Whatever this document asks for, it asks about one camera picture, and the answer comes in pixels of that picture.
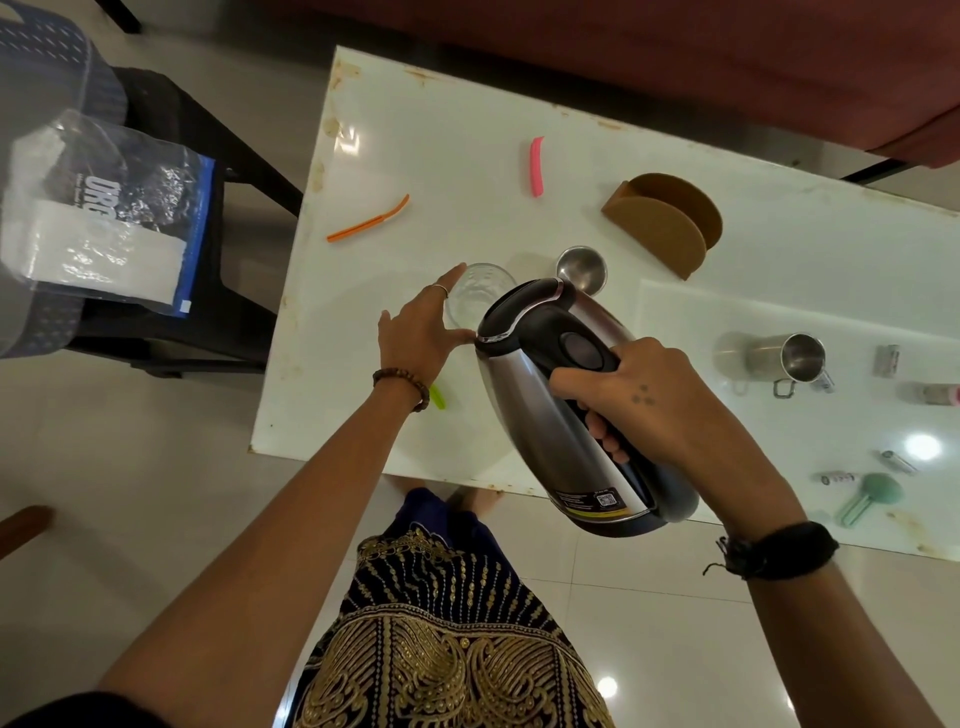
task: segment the electric kettle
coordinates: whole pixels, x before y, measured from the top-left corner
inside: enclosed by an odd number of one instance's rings
[[[614,372],[610,347],[634,337],[568,280],[528,280],[502,296],[477,329],[480,373],[493,409],[554,504],[600,536],[635,536],[683,521],[699,498],[683,476],[643,456],[619,465],[590,437],[586,412],[547,384],[557,367]]]

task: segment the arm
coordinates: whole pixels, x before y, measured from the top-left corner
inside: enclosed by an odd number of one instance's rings
[[[451,288],[457,266],[439,283]],[[382,367],[431,383],[472,331],[447,331],[428,286],[379,324]],[[410,382],[382,379],[367,400],[226,551],[110,668],[99,688],[176,728],[269,726],[300,651],[407,416]]]
[[[614,373],[558,369],[550,379],[555,395],[591,410],[590,433],[614,459],[626,453],[603,418],[684,472],[731,533],[757,541],[806,521],[789,484],[683,352],[640,339],[617,353]],[[748,586],[803,726],[943,728],[835,565]]]

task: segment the glass tumbler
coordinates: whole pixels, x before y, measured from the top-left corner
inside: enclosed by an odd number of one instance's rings
[[[515,286],[514,277],[500,266],[473,263],[450,291],[446,315],[454,327],[476,331],[487,309]]]

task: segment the tiled floor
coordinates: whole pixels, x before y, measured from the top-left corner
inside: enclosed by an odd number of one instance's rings
[[[163,32],[124,37],[92,0],[38,4],[79,22],[111,63],[168,74],[304,184],[321,64]],[[654,116],[691,135],[709,131],[697,118]],[[743,151],[798,156],[825,174],[869,163],[792,134],[741,131]],[[956,165],[880,186],[960,209]],[[228,281],[276,307],[295,221],[243,188],[230,191],[228,219]],[[154,379],[68,352],[0,361],[0,515],[29,503],[59,512],[52,532],[0,562],[0,721],[88,688],[296,471],[247,454],[258,387],[253,376]],[[356,539],[382,529],[398,504],[381,483]],[[619,725],[796,724],[746,590],[720,570],[701,576],[717,556],[718,527],[689,522],[604,540],[521,496],[505,497],[489,525],[594,677],[619,683],[610,699]],[[960,723],[960,568],[857,548],[839,559],[945,722]],[[336,614],[351,566],[341,568],[315,638]]]

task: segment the mug handle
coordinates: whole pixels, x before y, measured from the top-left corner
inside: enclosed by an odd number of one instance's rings
[[[780,383],[782,381],[790,382],[790,391],[785,395],[780,393]],[[789,400],[791,397],[793,397],[793,393],[796,388],[797,382],[795,382],[793,379],[778,379],[774,382],[774,397],[776,397],[778,400]]]

